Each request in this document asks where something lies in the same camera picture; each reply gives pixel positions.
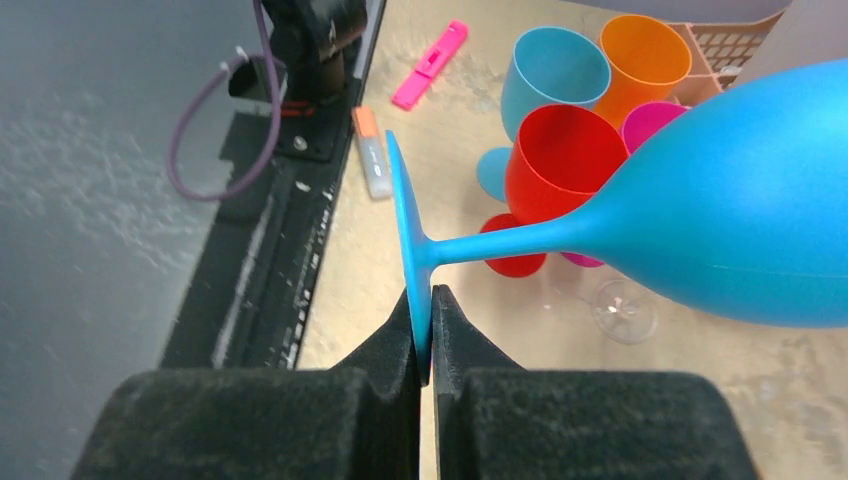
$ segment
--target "table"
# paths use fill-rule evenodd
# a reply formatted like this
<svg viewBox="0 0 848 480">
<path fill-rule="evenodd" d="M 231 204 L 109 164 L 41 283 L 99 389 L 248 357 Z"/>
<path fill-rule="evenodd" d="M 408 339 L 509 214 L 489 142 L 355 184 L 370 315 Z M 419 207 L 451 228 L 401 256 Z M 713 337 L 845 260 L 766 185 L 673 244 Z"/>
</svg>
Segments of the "table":
<svg viewBox="0 0 848 480">
<path fill-rule="evenodd" d="M 507 145 L 498 101 L 511 46 L 524 30 L 554 24 L 597 36 L 615 13 L 551 0 L 389 2 L 364 104 L 398 137 L 424 229 L 435 239 L 477 232 L 506 211 L 475 178 L 491 147 Z M 411 112 L 390 104 L 394 89 L 448 22 L 470 36 Z M 403 286 L 393 205 L 372 202 L 352 153 L 332 225 L 300 368 L 328 367 L 364 340 Z M 647 342 L 610 340 L 592 321 L 589 299 L 610 267 L 581 270 L 551 256 L 537 275 L 501 278 L 483 263 L 439 268 L 471 321 L 531 369 L 673 369 L 716 383 L 729 400 L 765 478 L 848 475 L 848 330 L 742 324 L 656 298 L 660 324 Z M 432 390 L 423 393 L 422 478 L 435 478 Z"/>
</svg>

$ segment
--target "gray wall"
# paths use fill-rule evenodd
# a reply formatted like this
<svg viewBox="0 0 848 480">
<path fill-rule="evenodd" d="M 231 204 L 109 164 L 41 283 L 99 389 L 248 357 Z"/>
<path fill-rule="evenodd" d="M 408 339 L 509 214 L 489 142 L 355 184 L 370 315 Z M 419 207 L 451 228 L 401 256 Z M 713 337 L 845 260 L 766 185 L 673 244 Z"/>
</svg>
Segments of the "gray wall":
<svg viewBox="0 0 848 480">
<path fill-rule="evenodd" d="M 574 0 L 573 3 L 650 15 L 670 22 L 755 22 L 791 0 Z"/>
<path fill-rule="evenodd" d="M 846 0 L 795 0 L 742 68 L 734 85 L 794 67 L 848 57 L 845 19 Z"/>
</svg>

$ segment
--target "red cup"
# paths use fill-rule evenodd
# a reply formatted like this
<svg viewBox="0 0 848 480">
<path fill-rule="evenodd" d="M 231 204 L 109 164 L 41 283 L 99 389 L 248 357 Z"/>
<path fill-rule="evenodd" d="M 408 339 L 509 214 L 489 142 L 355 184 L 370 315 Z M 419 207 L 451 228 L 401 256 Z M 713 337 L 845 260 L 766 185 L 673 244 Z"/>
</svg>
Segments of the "red cup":
<svg viewBox="0 0 848 480">
<path fill-rule="evenodd" d="M 596 113 L 545 105 L 518 129 L 506 167 L 506 203 L 524 225 L 561 217 L 586 203 L 627 156 L 621 135 Z"/>
<path fill-rule="evenodd" d="M 480 229 L 480 233 L 506 230 L 507 228 L 520 227 L 521 224 L 512 215 L 504 213 L 492 217 Z M 486 264 L 494 271 L 505 277 L 521 278 L 533 275 L 545 263 L 547 256 L 544 253 L 536 255 L 522 255 L 519 257 L 495 258 L 486 260 Z"/>
</svg>

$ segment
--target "orange cup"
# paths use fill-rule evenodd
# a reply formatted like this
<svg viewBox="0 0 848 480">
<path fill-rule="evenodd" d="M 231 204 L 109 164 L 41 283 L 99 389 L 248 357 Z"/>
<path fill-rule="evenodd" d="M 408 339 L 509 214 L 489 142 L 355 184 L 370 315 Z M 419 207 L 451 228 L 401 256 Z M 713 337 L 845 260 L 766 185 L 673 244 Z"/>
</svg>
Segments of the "orange cup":
<svg viewBox="0 0 848 480">
<path fill-rule="evenodd" d="M 594 111 L 616 129 L 637 106 L 665 100 L 692 68 L 692 52 L 677 32 L 644 15 L 620 15 L 598 40 L 612 67 L 612 82 Z"/>
</svg>

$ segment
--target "glass base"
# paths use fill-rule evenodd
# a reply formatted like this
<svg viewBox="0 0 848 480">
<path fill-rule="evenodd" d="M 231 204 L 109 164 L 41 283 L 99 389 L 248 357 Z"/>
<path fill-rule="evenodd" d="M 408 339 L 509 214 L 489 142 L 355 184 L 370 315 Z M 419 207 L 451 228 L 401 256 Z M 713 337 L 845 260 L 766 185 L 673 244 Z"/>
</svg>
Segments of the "glass base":
<svg viewBox="0 0 848 480">
<path fill-rule="evenodd" d="M 659 319 L 648 289 L 630 280 L 611 280 L 592 298 L 595 323 L 613 340 L 627 345 L 650 338 Z"/>
</svg>

